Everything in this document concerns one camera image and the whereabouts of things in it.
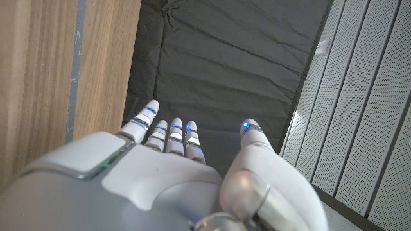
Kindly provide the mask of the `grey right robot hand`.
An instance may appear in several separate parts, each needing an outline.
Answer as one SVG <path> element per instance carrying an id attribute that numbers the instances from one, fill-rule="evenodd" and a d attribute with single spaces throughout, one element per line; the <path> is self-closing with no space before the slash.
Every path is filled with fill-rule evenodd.
<path id="1" fill-rule="evenodd" d="M 150 101 L 115 134 L 38 158 L 1 191 L 2 230 L 327 230 L 312 185 L 258 123 L 240 126 L 225 176 L 208 166 L 195 122 L 156 121 Z"/>

